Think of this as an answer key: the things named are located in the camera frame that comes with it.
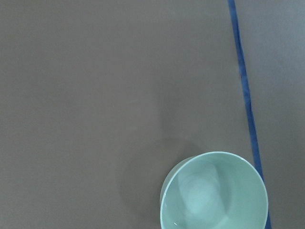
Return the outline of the pale green bowl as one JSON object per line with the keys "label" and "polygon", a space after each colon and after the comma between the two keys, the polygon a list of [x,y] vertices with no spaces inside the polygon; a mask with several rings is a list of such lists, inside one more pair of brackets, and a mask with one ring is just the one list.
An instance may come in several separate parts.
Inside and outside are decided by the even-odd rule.
{"label": "pale green bowl", "polygon": [[163,229],[264,229],[267,221],[263,179],[236,154],[209,152],[184,159],[162,184]]}

